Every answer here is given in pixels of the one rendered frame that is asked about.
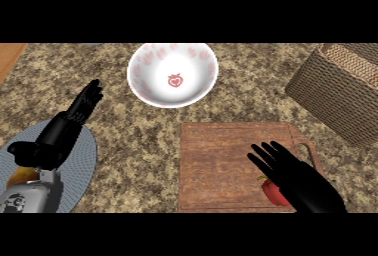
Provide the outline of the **yellow-orange fruit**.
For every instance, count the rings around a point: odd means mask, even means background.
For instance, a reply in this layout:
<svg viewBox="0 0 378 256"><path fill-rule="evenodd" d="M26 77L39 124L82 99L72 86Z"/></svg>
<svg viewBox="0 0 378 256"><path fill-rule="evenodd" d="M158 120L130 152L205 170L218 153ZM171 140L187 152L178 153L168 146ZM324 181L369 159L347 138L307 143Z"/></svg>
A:
<svg viewBox="0 0 378 256"><path fill-rule="evenodd" d="M13 185L20 184L26 181L34 181L39 178L39 175L34 167L19 166L14 170L11 176L8 177L5 188L10 188Z"/></svg>

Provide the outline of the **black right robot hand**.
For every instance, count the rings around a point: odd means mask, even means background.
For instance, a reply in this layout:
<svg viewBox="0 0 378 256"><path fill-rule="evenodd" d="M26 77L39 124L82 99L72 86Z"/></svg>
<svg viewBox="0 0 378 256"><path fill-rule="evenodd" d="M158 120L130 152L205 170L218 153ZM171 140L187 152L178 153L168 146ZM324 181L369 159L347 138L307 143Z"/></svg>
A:
<svg viewBox="0 0 378 256"><path fill-rule="evenodd" d="M276 141L252 144L249 161L261 170L290 203L296 214L345 214L342 197L319 171Z"/></svg>

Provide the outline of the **brown wooden cutting board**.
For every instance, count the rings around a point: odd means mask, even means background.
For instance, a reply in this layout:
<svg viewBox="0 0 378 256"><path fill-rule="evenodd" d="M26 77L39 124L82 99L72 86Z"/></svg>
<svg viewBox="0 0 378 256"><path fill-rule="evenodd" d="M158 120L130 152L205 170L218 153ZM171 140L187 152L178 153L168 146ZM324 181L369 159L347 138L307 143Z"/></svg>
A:
<svg viewBox="0 0 378 256"><path fill-rule="evenodd" d="M286 122L193 122L180 125L180 171L177 210L192 213L292 213L276 206L261 189L262 172L246 155L252 145L279 142L320 168L311 140Z"/></svg>

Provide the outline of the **grey round placemat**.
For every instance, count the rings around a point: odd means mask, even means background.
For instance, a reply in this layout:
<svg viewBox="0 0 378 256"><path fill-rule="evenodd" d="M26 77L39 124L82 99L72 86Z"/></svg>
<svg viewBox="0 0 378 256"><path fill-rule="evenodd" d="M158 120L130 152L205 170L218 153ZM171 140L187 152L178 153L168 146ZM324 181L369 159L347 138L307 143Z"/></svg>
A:
<svg viewBox="0 0 378 256"><path fill-rule="evenodd" d="M48 123L48 120L31 125L0 147L0 194L5 191L5 182L16 170L14 157L7 152L8 145L16 141L34 141ZM70 154L59 167L63 192L57 213L69 213L84 195L96 170L97 145L87 127L81 133Z"/></svg>

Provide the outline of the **white bowl with red print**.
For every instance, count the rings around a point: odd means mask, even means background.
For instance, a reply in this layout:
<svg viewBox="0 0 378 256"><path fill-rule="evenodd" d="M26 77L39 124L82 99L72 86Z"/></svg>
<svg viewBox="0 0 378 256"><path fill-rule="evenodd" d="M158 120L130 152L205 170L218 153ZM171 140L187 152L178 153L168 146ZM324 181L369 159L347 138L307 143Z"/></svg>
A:
<svg viewBox="0 0 378 256"><path fill-rule="evenodd" d="M137 98L158 108L181 108L211 91L218 61L205 43L144 43L128 61L127 82Z"/></svg>

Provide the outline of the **pale wooden surface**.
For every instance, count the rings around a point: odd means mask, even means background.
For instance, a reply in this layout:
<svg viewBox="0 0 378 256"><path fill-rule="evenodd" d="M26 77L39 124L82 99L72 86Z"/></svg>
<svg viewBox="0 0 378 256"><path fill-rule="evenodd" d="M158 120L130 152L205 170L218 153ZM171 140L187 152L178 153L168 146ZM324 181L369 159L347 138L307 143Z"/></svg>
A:
<svg viewBox="0 0 378 256"><path fill-rule="evenodd" d="M0 43L0 84L5 79L25 48L26 43Z"/></svg>

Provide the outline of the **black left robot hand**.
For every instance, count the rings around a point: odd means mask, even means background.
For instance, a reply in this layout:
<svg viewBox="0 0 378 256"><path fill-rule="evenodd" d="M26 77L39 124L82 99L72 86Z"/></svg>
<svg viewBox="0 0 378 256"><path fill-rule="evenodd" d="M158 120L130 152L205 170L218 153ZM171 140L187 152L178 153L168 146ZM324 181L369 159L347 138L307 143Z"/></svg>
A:
<svg viewBox="0 0 378 256"><path fill-rule="evenodd" d="M53 170L63 164L101 97L100 81L94 79L82 88L69 108L48 121L35 141L16 141L8 145L7 152L14 156L19 166Z"/></svg>

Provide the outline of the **brown wicker basket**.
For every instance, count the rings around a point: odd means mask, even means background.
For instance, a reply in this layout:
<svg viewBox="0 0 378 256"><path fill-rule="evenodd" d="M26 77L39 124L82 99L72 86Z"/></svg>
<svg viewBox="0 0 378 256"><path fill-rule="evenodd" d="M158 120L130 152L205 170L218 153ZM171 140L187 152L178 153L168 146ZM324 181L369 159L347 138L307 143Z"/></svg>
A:
<svg viewBox="0 0 378 256"><path fill-rule="evenodd" d="M285 87L352 146L378 142L378 43L323 43Z"/></svg>

